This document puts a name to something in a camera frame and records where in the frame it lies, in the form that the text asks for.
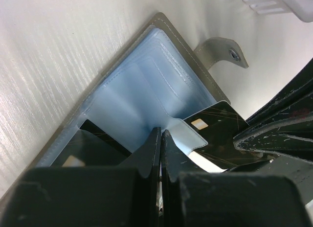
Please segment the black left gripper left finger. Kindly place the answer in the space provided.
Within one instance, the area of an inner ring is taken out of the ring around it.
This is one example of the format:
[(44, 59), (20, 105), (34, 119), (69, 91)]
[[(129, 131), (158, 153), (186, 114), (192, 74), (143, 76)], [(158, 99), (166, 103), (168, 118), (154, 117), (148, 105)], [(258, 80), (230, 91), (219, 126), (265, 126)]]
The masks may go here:
[(161, 129), (117, 166), (27, 171), (7, 203), (3, 227), (156, 227)]

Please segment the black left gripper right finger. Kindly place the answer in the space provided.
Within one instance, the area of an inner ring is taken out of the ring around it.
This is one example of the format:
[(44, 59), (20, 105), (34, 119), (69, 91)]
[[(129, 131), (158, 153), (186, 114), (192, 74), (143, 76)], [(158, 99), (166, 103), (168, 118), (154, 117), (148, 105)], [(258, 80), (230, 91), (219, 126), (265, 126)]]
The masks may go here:
[(175, 144), (161, 139), (166, 227), (310, 227), (296, 185), (286, 177), (208, 173)]

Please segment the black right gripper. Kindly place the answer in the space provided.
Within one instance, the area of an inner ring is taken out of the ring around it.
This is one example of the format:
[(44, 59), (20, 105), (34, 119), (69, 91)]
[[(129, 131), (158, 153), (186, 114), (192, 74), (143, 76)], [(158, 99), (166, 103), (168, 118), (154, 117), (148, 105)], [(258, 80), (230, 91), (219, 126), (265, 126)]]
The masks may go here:
[(250, 127), (234, 138), (241, 152), (274, 156), (232, 172), (281, 175), (300, 188), (313, 186), (313, 62), (305, 67), (264, 107), (248, 119)]

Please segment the black VIP credit card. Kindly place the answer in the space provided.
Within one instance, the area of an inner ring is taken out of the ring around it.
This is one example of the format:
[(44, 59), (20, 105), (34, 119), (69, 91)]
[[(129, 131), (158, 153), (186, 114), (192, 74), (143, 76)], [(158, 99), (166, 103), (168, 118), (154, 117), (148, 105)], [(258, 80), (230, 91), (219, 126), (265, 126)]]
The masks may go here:
[(115, 166), (132, 153), (86, 120), (55, 159), (54, 166)]

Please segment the grey leather card holder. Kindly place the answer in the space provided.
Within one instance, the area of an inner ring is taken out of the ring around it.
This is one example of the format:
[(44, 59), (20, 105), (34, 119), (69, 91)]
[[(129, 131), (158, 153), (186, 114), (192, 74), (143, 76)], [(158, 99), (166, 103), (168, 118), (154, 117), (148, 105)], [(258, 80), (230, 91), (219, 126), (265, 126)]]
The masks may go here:
[(185, 153), (207, 141), (186, 124), (186, 118), (220, 102), (226, 95), (209, 74), (219, 61), (242, 68), (248, 63), (231, 39), (214, 37), (191, 49), (161, 12), (156, 13), (102, 73), (99, 83), (79, 104), (41, 151), (38, 167), (50, 166), (90, 121), (126, 153), (134, 152), (151, 130), (169, 130)]

